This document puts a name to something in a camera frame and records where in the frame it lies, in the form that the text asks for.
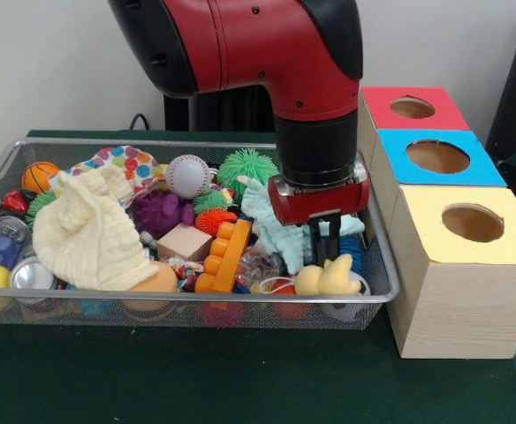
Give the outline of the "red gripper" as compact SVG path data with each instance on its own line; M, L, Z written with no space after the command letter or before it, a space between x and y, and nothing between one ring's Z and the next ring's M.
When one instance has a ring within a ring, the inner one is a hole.
M312 263L322 266L327 258L334 261L339 256L341 215L362 211L368 205L370 180L324 187L320 190L298 191L281 176L269 180L268 195L277 220L282 225L307 223L311 245ZM319 218L329 216L329 236L325 244L320 231Z

